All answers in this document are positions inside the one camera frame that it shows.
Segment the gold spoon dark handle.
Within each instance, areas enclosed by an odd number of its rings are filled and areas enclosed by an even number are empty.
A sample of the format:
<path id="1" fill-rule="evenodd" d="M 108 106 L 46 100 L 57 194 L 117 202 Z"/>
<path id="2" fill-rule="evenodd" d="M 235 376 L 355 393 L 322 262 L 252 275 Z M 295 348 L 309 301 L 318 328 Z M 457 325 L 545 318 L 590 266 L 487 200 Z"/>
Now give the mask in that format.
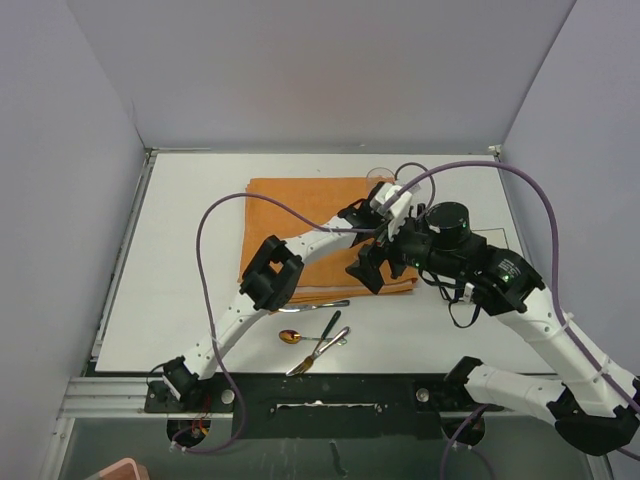
<path id="1" fill-rule="evenodd" d="M 334 329 L 335 325 L 338 323 L 338 320 L 342 316 L 342 311 L 335 311 L 329 320 L 327 320 L 324 324 L 322 324 L 322 329 L 315 327 L 314 330 L 310 328 L 303 329 L 302 331 L 298 331 L 295 329 L 285 329 L 281 330 L 278 333 L 278 338 L 285 344 L 295 345 L 304 341 L 316 342 L 316 343 L 326 343 L 332 339 L 331 332 Z"/>

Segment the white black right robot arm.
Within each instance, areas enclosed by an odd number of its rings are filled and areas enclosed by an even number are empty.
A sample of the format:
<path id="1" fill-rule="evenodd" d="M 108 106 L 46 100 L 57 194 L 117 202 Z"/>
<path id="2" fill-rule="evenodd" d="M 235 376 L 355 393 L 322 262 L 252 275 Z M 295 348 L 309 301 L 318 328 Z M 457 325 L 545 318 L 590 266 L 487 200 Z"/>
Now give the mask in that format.
<path id="1" fill-rule="evenodd" d="M 453 290 L 457 300 L 512 329 L 557 375 L 536 380 L 465 356 L 445 378 L 446 400 L 459 409 L 492 404 L 530 415 L 589 455 L 627 446 L 639 430 L 638 378 L 555 312 L 550 288 L 522 256 L 474 233 L 466 206 L 444 202 L 417 211 L 390 236 L 389 220 L 367 202 L 342 210 L 361 247 L 347 273 L 378 293 L 383 263 L 393 277 L 414 268 L 427 284 Z"/>

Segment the clear drinking glass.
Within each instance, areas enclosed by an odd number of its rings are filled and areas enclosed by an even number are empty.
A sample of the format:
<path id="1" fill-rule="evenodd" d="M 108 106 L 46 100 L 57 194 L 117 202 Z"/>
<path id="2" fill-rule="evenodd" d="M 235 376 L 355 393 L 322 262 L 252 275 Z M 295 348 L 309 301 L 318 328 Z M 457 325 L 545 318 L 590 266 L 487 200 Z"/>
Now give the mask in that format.
<path id="1" fill-rule="evenodd" d="M 367 172 L 366 188 L 368 190 L 374 189 L 380 182 L 394 184 L 394 172 L 385 167 L 376 167 Z"/>

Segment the gold fork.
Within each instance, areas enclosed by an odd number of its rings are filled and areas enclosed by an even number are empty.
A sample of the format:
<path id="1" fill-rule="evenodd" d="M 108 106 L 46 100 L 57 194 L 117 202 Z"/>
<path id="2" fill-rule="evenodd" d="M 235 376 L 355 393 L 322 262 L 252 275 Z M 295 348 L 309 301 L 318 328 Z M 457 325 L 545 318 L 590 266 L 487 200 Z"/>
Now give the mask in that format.
<path id="1" fill-rule="evenodd" d="M 292 368 L 289 371 L 287 371 L 286 372 L 286 376 L 287 377 L 293 377 L 293 376 L 302 375 L 302 374 L 306 373 L 314 365 L 314 362 L 315 362 L 315 360 L 317 358 L 322 356 L 331 347 L 337 345 L 337 340 L 339 338 L 345 338 L 346 339 L 346 337 L 350 334 L 350 332 L 351 332 L 351 328 L 349 326 L 345 326 L 344 328 L 342 328 L 338 332 L 338 334 L 335 336 L 335 340 L 333 340 L 331 343 L 329 343 L 327 345 L 321 346 L 321 347 L 317 348 L 316 350 L 314 350 L 310 355 L 308 355 L 298 365 L 296 365 L 294 368 Z"/>

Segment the white square plate black rim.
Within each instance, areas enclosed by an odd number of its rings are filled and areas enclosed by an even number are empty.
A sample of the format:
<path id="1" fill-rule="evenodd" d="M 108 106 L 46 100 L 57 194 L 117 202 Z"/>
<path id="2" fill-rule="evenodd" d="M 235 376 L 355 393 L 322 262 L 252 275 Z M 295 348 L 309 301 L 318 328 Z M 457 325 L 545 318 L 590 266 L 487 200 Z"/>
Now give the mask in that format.
<path id="1" fill-rule="evenodd" d="M 487 240 L 488 245 L 521 253 L 519 243 L 511 242 L 504 228 L 475 230 L 475 233 L 484 237 Z"/>

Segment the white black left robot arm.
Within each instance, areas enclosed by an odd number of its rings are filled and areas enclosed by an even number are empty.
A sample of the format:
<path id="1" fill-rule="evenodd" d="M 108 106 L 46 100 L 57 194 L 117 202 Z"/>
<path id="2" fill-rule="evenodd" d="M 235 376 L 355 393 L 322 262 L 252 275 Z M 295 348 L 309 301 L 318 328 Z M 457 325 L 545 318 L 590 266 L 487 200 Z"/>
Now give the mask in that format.
<path id="1" fill-rule="evenodd" d="M 196 408 L 203 398 L 202 383 L 217 370 L 227 376 L 224 356 L 258 320 L 284 307 L 292 299 L 306 266 L 348 249 L 371 237 L 391 240 L 399 230 L 398 215 L 377 196 L 360 200 L 318 224 L 283 203 L 260 194 L 246 194 L 267 201 L 301 220 L 310 229 L 294 237 L 267 237 L 241 273 L 237 293 L 219 320 L 214 318 L 202 255 L 202 237 L 214 209 L 234 199 L 228 195 L 202 215 L 195 237 L 195 256 L 209 332 L 186 354 L 161 365 L 169 401 L 182 411 Z"/>

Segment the iridescent ornate teaspoon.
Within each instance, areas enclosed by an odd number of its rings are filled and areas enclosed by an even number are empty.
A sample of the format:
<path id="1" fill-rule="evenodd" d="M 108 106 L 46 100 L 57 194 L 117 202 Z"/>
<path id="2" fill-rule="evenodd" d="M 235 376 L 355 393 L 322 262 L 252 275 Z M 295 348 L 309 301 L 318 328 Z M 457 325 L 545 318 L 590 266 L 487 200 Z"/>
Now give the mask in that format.
<path id="1" fill-rule="evenodd" d="M 320 343 L 320 346 L 327 345 L 331 343 L 333 340 L 335 340 L 335 337 L 327 338 Z M 337 340 L 337 345 L 343 346 L 345 344 L 347 344 L 347 340 L 345 338 L 339 338 Z"/>

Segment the orange cloth napkin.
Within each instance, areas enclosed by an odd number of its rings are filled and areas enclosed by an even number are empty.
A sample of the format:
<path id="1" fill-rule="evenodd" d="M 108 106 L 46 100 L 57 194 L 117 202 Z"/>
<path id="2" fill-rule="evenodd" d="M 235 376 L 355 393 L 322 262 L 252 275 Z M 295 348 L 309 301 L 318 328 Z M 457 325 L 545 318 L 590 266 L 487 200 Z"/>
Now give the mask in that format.
<path id="1" fill-rule="evenodd" d="M 339 210 L 369 194 L 373 185 L 364 177 L 338 178 L 253 178 L 246 191 L 277 200 L 318 225 L 327 223 Z M 267 201 L 245 201 L 245 228 L 239 271 L 248 266 L 263 241 L 301 235 L 310 226 Z M 345 268 L 357 258 L 356 247 L 341 250 L 306 265 L 291 302 L 325 302 L 369 296 L 371 292 Z"/>

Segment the silver table knife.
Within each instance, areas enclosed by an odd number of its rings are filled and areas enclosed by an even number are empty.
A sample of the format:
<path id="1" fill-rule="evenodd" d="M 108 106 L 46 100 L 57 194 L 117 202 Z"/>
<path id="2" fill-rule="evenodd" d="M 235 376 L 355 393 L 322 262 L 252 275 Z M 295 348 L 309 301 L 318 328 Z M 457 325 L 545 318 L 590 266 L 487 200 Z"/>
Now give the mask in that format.
<path id="1" fill-rule="evenodd" d="M 323 308 L 342 308 L 348 307 L 351 301 L 348 299 L 337 300 L 332 302 L 320 303 L 320 304 L 289 304 L 278 309 L 280 313 L 301 313 L 306 311 L 313 311 Z"/>

